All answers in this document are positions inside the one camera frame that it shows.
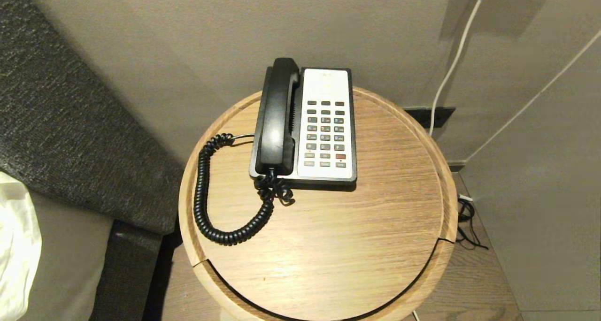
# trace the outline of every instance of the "wood grain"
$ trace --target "wood grain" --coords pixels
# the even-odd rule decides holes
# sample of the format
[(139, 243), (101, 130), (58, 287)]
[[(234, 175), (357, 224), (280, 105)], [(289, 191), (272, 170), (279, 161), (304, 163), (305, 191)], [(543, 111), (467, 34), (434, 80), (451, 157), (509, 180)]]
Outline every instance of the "wood grain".
[[(458, 174), (453, 176), (457, 192), (468, 194)], [(480, 240), (490, 245), (478, 216), (474, 227)], [(464, 280), (465, 276), (473, 279)], [(231, 321), (227, 314), (220, 313), (220, 308), (198, 281), (184, 248), (177, 248), (163, 321)], [(471, 251), (459, 244), (455, 244), (447, 270), (434, 292), (417, 312), (422, 321), (523, 321), (494, 250)], [(397, 320), (414, 321), (414, 318), (408, 315)]]
[[(406, 113), (354, 89), (359, 180), (354, 192), (295, 190), (296, 204), (277, 208), (257, 236), (223, 247), (200, 235), (191, 216), (198, 150), (213, 135), (254, 131), (258, 94), (227, 111), (200, 139), (180, 191), (182, 235), (199, 280), (238, 319), (399, 320), (418, 306), (442, 276), (457, 224), (455, 185), (436, 144)], [(251, 144), (224, 148), (212, 159), (208, 212), (232, 230), (258, 209), (247, 169)]]

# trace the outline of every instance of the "white keypad panel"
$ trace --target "white keypad panel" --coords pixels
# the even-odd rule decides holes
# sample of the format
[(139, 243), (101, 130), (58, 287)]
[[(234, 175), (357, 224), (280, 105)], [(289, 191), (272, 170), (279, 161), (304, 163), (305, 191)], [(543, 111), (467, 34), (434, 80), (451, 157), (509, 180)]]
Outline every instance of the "white keypad panel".
[(348, 97), (347, 71), (305, 69), (299, 176), (352, 178)]

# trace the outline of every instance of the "black wall plate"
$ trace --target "black wall plate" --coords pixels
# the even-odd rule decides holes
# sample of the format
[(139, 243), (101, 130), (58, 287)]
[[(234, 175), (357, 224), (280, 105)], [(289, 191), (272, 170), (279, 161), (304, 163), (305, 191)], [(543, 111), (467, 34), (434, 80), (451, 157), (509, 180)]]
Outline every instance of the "black wall plate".
[[(405, 111), (415, 120), (417, 120), (417, 122), (423, 126), (423, 128), (430, 128), (430, 112), (432, 111), (431, 107), (424, 107), (421, 109), (405, 109)], [(455, 107), (437, 107), (436, 113), (434, 114), (434, 128), (443, 127), (454, 111)]]

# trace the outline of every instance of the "white cable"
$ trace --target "white cable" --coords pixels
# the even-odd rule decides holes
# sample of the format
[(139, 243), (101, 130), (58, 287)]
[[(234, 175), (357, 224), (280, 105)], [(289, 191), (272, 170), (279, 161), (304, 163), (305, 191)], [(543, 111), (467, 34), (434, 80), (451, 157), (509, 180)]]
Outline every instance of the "white cable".
[(451, 77), (453, 70), (455, 70), (455, 66), (457, 65), (457, 62), (459, 61), (459, 57), (461, 56), (461, 51), (463, 51), (463, 45), (465, 44), (465, 39), (468, 36), (468, 32), (470, 31), (470, 27), (472, 26), (472, 21), (474, 21), (474, 17), (476, 16), (476, 13), (478, 12), (478, 8), (480, 7), (481, 3), (482, 3), (482, 0), (476, 1), (476, 5), (474, 5), (474, 9), (472, 10), (472, 14), (470, 15), (470, 18), (468, 19), (468, 23), (465, 24), (465, 29), (463, 30), (463, 35), (461, 35), (461, 40), (459, 41), (459, 47), (457, 48), (457, 54), (455, 54), (455, 59), (453, 60), (453, 63), (451, 63), (451, 67), (449, 67), (449, 71), (447, 71), (447, 74), (445, 75), (445, 78), (442, 80), (442, 83), (438, 87), (438, 91), (436, 92), (436, 96), (434, 97), (434, 102), (432, 103), (432, 111), (430, 112), (430, 136), (432, 135), (432, 132), (434, 131), (434, 113), (436, 112), (436, 103), (438, 103), (438, 97), (440, 97), (440, 93), (442, 92), (442, 89), (447, 84), (447, 81), (449, 80), (449, 77)]

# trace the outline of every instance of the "black cable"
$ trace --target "black cable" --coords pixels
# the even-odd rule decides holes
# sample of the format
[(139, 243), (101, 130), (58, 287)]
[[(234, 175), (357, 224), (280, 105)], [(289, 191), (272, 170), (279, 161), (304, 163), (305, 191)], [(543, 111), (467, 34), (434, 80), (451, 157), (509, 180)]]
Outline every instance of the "black cable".
[(211, 156), (224, 146), (232, 146), (238, 138), (253, 137), (254, 135), (234, 136), (231, 133), (221, 133), (212, 137), (198, 154), (198, 178), (194, 193), (193, 214), (198, 229), (208, 240), (225, 246), (233, 246), (252, 238), (268, 222), (273, 212), (273, 199), (278, 198), (284, 206), (294, 203), (292, 191), (280, 178), (270, 173), (255, 179), (254, 185), (262, 200), (262, 205), (257, 214), (243, 227), (235, 231), (225, 232), (216, 229), (211, 224), (207, 213), (208, 181)]
[(470, 238), (468, 238), (468, 236), (465, 234), (463, 229), (461, 229), (461, 227), (457, 226), (457, 231), (463, 238), (461, 238), (461, 239), (458, 238), (456, 240), (456, 242), (460, 243), (460, 242), (466, 240), (467, 242), (472, 244), (472, 246), (474, 246), (474, 247), (481, 247), (481, 248), (484, 248), (485, 250), (488, 250), (489, 248), (487, 246), (483, 246), (483, 244), (481, 244), (480, 239), (478, 238), (478, 236), (476, 235), (476, 233), (474, 231), (474, 216), (476, 214), (474, 205), (472, 205), (471, 202), (469, 202), (468, 200), (465, 200), (465, 199), (458, 199), (458, 201), (462, 205), (461, 210), (459, 211), (459, 221), (458, 222), (470, 221), (470, 232), (474, 236), (475, 241), (470, 240)]

